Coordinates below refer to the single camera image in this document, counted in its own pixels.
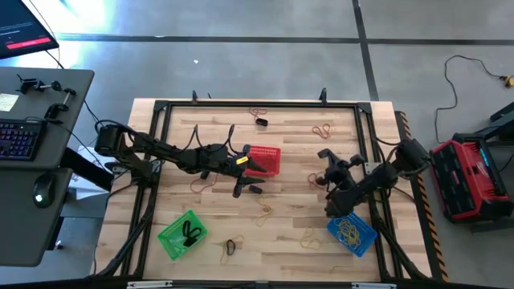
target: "monitor screen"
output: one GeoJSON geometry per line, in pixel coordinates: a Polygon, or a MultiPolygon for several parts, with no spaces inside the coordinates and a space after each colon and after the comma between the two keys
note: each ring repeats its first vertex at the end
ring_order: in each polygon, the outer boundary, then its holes
{"type": "Polygon", "coordinates": [[[22,0],[0,0],[0,59],[57,47],[22,0]]]}

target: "rubber band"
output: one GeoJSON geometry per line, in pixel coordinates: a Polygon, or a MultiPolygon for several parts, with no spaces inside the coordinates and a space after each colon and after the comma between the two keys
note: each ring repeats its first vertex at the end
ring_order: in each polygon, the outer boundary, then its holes
{"type": "Polygon", "coordinates": [[[304,236],[300,239],[300,245],[305,249],[313,249],[313,250],[320,249],[321,242],[319,239],[313,238],[311,240],[306,240],[307,238],[312,237],[313,235],[314,235],[314,229],[311,226],[308,226],[307,228],[305,228],[304,236]],[[317,243],[318,246],[311,246],[313,243],[317,243]]]}
{"type": "Polygon", "coordinates": [[[269,219],[269,217],[271,217],[271,214],[273,214],[273,208],[271,208],[269,205],[266,205],[264,203],[264,197],[261,197],[261,198],[257,199],[257,202],[259,203],[259,205],[264,207],[264,211],[266,213],[264,213],[260,217],[258,217],[257,220],[255,221],[255,224],[257,226],[264,226],[264,223],[269,219]]]}
{"type": "Polygon", "coordinates": [[[359,239],[359,231],[348,219],[341,219],[339,223],[336,224],[336,226],[339,227],[337,238],[341,242],[348,245],[352,249],[357,249],[357,247],[361,245],[361,240],[359,239]]]}
{"type": "Polygon", "coordinates": [[[244,236],[241,234],[237,235],[234,238],[230,238],[230,239],[226,240],[225,246],[223,246],[222,257],[219,259],[220,264],[225,265],[228,263],[228,256],[233,255],[235,252],[235,249],[237,248],[236,243],[239,243],[239,241],[237,241],[238,238],[241,238],[241,244],[243,244],[244,236]]]}
{"type": "Polygon", "coordinates": [[[248,108],[248,112],[254,116],[254,120],[257,120],[259,116],[267,114],[267,109],[264,108],[248,108]]]}
{"type": "Polygon", "coordinates": [[[314,126],[312,127],[312,132],[326,140],[330,137],[330,124],[323,124],[321,128],[314,126]]]}
{"type": "Polygon", "coordinates": [[[324,176],[324,172],[319,172],[319,173],[310,173],[308,176],[307,176],[307,181],[308,181],[308,186],[313,189],[313,188],[318,188],[318,189],[322,189],[324,190],[324,186],[322,185],[318,185],[316,183],[316,179],[318,178],[319,175],[322,175],[324,176]]]}
{"type": "Polygon", "coordinates": [[[203,192],[203,190],[204,190],[204,189],[207,189],[207,188],[209,188],[209,187],[211,187],[211,186],[213,186],[213,185],[216,185],[216,182],[218,182],[218,173],[216,173],[216,177],[214,178],[214,182],[213,182],[212,184],[210,184],[210,185],[206,185],[206,186],[204,186],[202,189],[200,189],[200,190],[198,190],[198,191],[197,191],[197,190],[194,190],[194,189],[193,189],[193,185],[194,185],[194,183],[195,183],[195,182],[197,182],[197,181],[200,181],[201,179],[202,179],[202,178],[201,178],[201,177],[199,177],[198,179],[196,179],[196,180],[194,180],[194,181],[192,181],[192,182],[190,183],[190,189],[191,189],[191,192],[193,192],[193,193],[201,193],[201,192],[203,192]]]}

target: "wooden table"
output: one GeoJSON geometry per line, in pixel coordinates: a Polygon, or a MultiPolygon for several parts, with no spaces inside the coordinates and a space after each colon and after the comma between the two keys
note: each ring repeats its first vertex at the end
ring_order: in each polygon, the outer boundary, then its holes
{"type": "MultiPolygon", "coordinates": [[[[153,99],[136,99],[129,125],[137,131],[148,132],[153,99]]],[[[383,140],[399,140],[398,128],[390,102],[372,102],[377,136],[383,140]]],[[[378,281],[377,256],[371,246],[362,258],[346,250],[327,230],[324,215],[325,192],[309,187],[307,177],[327,166],[316,153],[329,148],[341,159],[359,153],[354,114],[339,108],[268,108],[267,128],[254,124],[248,108],[173,108],[167,142],[186,145],[195,124],[199,126],[201,142],[222,143],[230,124],[235,124],[232,143],[236,150],[244,144],[264,145],[282,149],[280,175],[270,177],[263,196],[273,208],[272,216],[262,227],[256,220],[265,209],[257,202],[258,194],[243,191],[240,198],[232,197],[235,180],[219,176],[218,182],[192,193],[191,181],[198,175],[183,173],[171,163],[163,165],[157,205],[145,265],[145,279],[221,279],[221,280],[294,280],[294,281],[378,281]],[[322,139],[312,133],[312,126],[328,123],[332,136],[322,139]],[[172,262],[157,240],[157,235],[187,210],[193,210],[209,230],[208,236],[181,259],[172,262]],[[314,228],[320,249],[306,249],[300,239],[306,228],[314,228]],[[244,236],[226,265],[220,264],[225,241],[244,236]]],[[[367,123],[363,121],[367,151],[370,152],[367,123]]],[[[160,136],[161,127],[157,129],[160,136]]],[[[383,145],[385,154],[391,147],[383,145]]],[[[363,178],[362,168],[352,169],[356,181],[363,178]]],[[[195,189],[214,180],[211,174],[195,189]]],[[[126,185],[123,176],[113,189],[126,185]]],[[[397,187],[411,193],[410,183],[400,180],[397,187]]],[[[126,189],[112,197],[105,214],[98,241],[98,268],[104,268],[127,238],[136,188],[126,189]]],[[[390,197],[391,212],[397,240],[419,270],[430,275],[425,244],[414,203],[399,192],[390,197]]],[[[355,212],[369,220],[367,204],[355,212]]],[[[384,242],[387,267],[393,272],[390,249],[384,242]]],[[[134,246],[132,269],[137,262],[139,243],[134,246]]]]}

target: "black rubber band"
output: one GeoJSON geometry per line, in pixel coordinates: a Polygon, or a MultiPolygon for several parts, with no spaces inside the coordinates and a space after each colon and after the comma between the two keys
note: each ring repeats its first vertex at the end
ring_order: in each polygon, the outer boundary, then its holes
{"type": "Polygon", "coordinates": [[[226,241],[226,254],[231,256],[235,252],[235,243],[232,240],[226,241]]]}

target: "desk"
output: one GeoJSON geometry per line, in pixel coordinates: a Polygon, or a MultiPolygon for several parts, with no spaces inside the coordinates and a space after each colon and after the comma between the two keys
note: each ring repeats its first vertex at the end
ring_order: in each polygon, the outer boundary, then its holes
{"type": "MultiPolygon", "coordinates": [[[[136,99],[129,125],[137,131],[148,132],[155,100],[136,99]]],[[[372,103],[377,136],[398,141],[393,106],[390,102],[372,103]]],[[[325,229],[325,192],[309,188],[307,176],[324,170],[326,160],[316,153],[329,148],[341,159],[359,153],[353,112],[339,108],[268,108],[267,128],[254,124],[248,108],[173,108],[169,124],[168,143],[179,148],[189,140],[195,124],[203,144],[226,139],[230,124],[236,124],[232,144],[241,149],[251,145],[275,146],[282,149],[280,175],[260,185],[265,202],[275,212],[258,227],[256,219],[263,207],[259,195],[243,191],[240,198],[231,196],[235,180],[219,176],[216,185],[202,193],[192,193],[190,182],[198,175],[188,175],[165,163],[157,193],[157,204],[149,239],[144,279],[217,279],[217,280],[294,280],[294,281],[378,281],[377,253],[374,246],[358,258],[349,253],[325,229]],[[313,125],[329,123],[332,136],[327,140],[311,132],[313,125]],[[177,262],[172,262],[157,240],[157,235],[187,210],[193,210],[202,220],[209,235],[177,262]],[[307,227],[321,242],[319,250],[304,249],[299,240],[307,227]],[[243,235],[245,240],[230,257],[227,265],[220,264],[222,247],[228,238],[243,235]],[[330,272],[333,266],[344,266],[330,272]]],[[[365,139],[369,148],[368,129],[365,139]]],[[[391,147],[382,146],[387,154],[391,147]]],[[[363,178],[361,168],[352,170],[356,181],[363,178]]],[[[210,176],[204,184],[213,181],[210,176]]],[[[113,189],[125,185],[123,176],[113,189]]],[[[397,187],[410,191],[408,181],[397,187]]],[[[96,259],[99,270],[119,250],[129,231],[136,188],[127,189],[109,201],[100,233],[96,259]]],[[[390,198],[397,240],[419,270],[431,275],[425,243],[416,206],[408,198],[393,192],[390,198]]],[[[369,222],[369,207],[362,204],[355,212],[369,222]]],[[[392,271],[390,251],[384,245],[389,271],[392,271]]],[[[134,246],[131,271],[135,267],[139,243],[134,246]]]]}
{"type": "Polygon", "coordinates": [[[91,85],[93,71],[0,67],[0,93],[18,95],[9,112],[0,112],[2,119],[43,118],[49,106],[62,103],[66,96],[66,93],[50,88],[44,92],[31,89],[23,95],[16,91],[19,89],[17,74],[25,79],[40,79],[45,84],[57,80],[63,89],[76,91],[76,96],[71,96],[67,102],[69,110],[57,117],[63,122],[61,127],[47,125],[33,161],[0,162],[0,265],[34,267],[41,262],[52,236],[59,233],[58,217],[71,173],[75,172],[106,189],[110,189],[112,175],[67,148],[70,133],[66,129],[72,131],[75,126],[91,85]],[[38,209],[32,201],[35,179],[47,170],[55,169],[54,203],[45,209],[38,209]]]}

